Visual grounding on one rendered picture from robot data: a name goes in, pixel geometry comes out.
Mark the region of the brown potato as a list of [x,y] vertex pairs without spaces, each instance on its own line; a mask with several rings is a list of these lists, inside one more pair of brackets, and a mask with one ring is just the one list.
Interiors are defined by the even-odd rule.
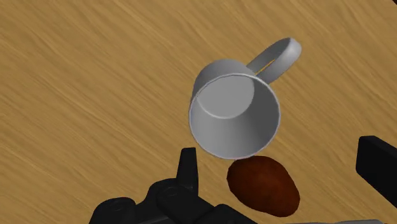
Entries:
[[234,161],[228,168],[230,191],[245,206],[276,217],[292,215],[300,204],[299,191],[282,164],[266,156]]

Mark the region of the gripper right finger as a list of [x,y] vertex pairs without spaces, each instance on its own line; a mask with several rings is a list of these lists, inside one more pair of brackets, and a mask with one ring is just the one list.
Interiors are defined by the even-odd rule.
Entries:
[[397,148],[377,136],[361,136],[356,172],[397,208]]

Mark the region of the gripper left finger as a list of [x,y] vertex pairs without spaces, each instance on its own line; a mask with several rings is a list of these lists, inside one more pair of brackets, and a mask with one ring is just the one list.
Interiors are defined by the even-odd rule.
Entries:
[[183,148],[175,178],[153,183],[138,204],[128,197],[105,200],[88,224],[197,224],[213,208],[199,197],[196,149]]

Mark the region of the white mug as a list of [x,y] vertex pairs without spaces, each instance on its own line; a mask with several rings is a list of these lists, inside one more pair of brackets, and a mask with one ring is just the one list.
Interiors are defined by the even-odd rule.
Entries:
[[200,147],[230,160],[251,157],[267,147],[281,121],[270,83],[301,52],[297,40],[283,38],[249,64],[220,59],[206,65],[195,79],[188,112],[192,136]]

